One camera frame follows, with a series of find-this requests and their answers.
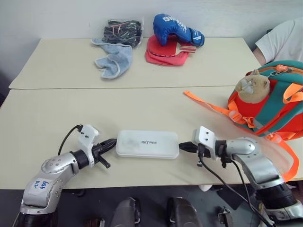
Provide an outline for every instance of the light blue towel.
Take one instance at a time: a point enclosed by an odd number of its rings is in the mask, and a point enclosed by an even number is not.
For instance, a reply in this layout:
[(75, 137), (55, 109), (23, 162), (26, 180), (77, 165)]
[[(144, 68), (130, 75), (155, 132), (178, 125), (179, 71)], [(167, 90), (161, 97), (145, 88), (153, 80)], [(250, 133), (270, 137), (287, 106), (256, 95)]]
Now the light blue towel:
[(94, 38), (91, 40), (94, 45), (99, 45), (108, 53), (107, 57), (95, 60), (95, 64), (102, 68), (102, 78), (114, 79), (121, 76), (131, 65), (133, 50), (129, 45), (109, 44), (102, 39)]

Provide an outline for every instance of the boxing glove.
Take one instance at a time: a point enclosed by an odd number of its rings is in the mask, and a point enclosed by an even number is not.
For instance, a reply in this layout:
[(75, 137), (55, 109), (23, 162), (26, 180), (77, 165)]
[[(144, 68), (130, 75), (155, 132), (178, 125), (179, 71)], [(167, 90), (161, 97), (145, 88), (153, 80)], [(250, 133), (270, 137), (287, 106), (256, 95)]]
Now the boxing glove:
[(181, 42), (194, 46), (204, 44), (204, 35), (192, 28), (186, 27), (181, 21), (167, 15), (158, 14), (153, 21), (153, 31), (162, 46), (166, 45), (169, 35), (176, 35)]

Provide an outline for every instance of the power bank logo text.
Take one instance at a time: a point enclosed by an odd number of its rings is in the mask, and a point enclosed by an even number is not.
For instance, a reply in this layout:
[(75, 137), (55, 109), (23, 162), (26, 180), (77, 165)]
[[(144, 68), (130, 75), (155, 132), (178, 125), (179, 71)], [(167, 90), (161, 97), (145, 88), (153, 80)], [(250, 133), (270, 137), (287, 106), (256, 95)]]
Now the power bank logo text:
[(148, 140), (146, 140), (146, 141), (141, 141), (141, 143), (142, 143), (142, 144), (157, 144), (156, 141), (148, 141)]

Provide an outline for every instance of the white battery pack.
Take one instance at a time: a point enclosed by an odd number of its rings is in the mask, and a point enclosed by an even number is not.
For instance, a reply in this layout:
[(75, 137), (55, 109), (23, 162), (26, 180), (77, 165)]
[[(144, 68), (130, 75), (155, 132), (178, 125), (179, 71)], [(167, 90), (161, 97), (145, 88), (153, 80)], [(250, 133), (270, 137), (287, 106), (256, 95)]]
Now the white battery pack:
[(178, 135), (172, 131), (122, 130), (116, 152), (121, 157), (174, 159), (179, 155)]

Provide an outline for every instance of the beige table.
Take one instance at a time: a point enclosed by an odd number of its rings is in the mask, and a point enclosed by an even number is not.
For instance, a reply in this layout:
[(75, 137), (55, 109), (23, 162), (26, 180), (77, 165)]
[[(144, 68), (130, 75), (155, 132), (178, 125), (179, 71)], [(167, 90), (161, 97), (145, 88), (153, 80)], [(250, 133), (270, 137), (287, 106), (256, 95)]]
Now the beige table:
[[(281, 171), (289, 167), (291, 160), (284, 151), (190, 100), (182, 94), (185, 89), (224, 106), (233, 87), (11, 90), (0, 109), (0, 188), (24, 189), (42, 162), (56, 156), (65, 134), (78, 123), (98, 128), (102, 140), (116, 138), (122, 129), (138, 129), (175, 131), (179, 142), (190, 141), (193, 130), (203, 125), (219, 139), (251, 136)], [(77, 136), (70, 136), (63, 152), (77, 149)], [(289, 142), (301, 160), (302, 141)], [(196, 166), (196, 154), (184, 151), (174, 160), (121, 158), (115, 150), (104, 158), (111, 164), (109, 169), (101, 164), (86, 167), (66, 188), (220, 183)], [(224, 170), (219, 160), (205, 161), (227, 182), (240, 183), (233, 166)], [(302, 166), (295, 179), (303, 179)]]
[(147, 63), (146, 42), (144, 38), (133, 51), (133, 63), (124, 75), (102, 80), (94, 60), (106, 53), (90, 39), (42, 39), (10, 88), (234, 86), (260, 66), (243, 38), (206, 38), (205, 45), (180, 67)]

